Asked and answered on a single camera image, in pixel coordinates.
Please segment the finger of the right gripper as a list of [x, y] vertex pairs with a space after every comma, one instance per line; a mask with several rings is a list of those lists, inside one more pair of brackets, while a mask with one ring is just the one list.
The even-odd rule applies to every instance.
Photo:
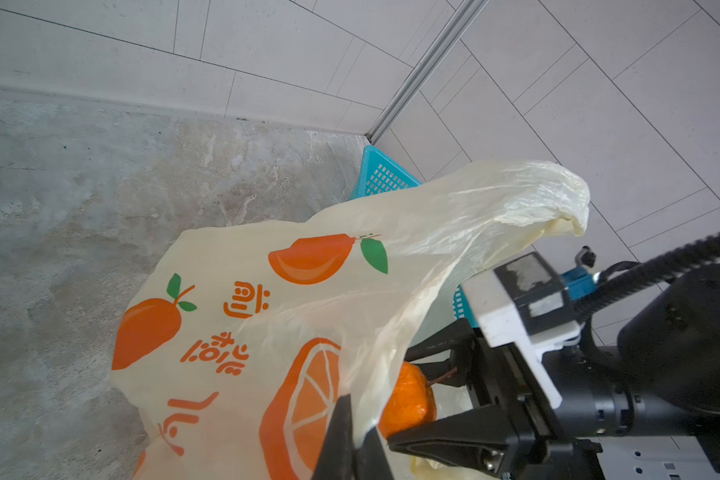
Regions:
[[459, 319], [408, 348], [404, 360], [417, 366], [431, 384], [468, 384], [477, 342], [483, 337], [467, 319]]
[[391, 451], [503, 474], [525, 450], [525, 420], [486, 405], [391, 435]]

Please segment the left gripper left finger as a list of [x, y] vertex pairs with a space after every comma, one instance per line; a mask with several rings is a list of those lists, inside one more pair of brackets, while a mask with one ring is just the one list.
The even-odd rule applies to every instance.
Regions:
[[313, 480], [352, 480], [354, 478], [353, 421], [351, 396], [338, 398], [323, 446], [313, 471]]

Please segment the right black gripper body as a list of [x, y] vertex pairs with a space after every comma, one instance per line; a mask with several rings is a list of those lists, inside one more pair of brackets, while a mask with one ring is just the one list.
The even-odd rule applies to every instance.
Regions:
[[550, 406], [512, 346], [475, 342], [468, 390], [479, 415], [474, 468], [496, 479], [601, 479], [599, 438], [630, 433], [636, 422], [626, 385], [580, 354], [554, 353], [563, 401]]

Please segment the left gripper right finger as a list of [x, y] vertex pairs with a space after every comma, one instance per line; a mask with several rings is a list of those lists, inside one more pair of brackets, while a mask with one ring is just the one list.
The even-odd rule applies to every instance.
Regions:
[[355, 478], [357, 480], [393, 480], [382, 437], [377, 428], [371, 429], [355, 452]]

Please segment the orange tangerine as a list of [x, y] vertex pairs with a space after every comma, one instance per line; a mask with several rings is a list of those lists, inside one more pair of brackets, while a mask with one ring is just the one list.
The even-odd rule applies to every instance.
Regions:
[[450, 414], [448, 408], [438, 405], [433, 386], [451, 379], [456, 373], [457, 369], [452, 368], [430, 380], [419, 365], [404, 362], [378, 423], [381, 436], [388, 440], [395, 434]]

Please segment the cream plastic bag orange print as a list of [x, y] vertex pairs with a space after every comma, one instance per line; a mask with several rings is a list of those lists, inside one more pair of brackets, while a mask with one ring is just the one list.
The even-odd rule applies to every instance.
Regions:
[[130, 301], [111, 380], [149, 436], [138, 479], [309, 479], [339, 397], [379, 421], [417, 331], [350, 202], [183, 232]]

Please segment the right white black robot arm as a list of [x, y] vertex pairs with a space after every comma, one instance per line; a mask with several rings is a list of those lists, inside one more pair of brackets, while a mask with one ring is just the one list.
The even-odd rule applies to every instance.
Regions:
[[391, 450], [498, 478], [599, 479], [604, 437], [696, 436], [720, 473], [720, 264], [625, 265], [574, 293], [529, 254], [462, 287], [472, 312], [411, 347], [469, 410]]

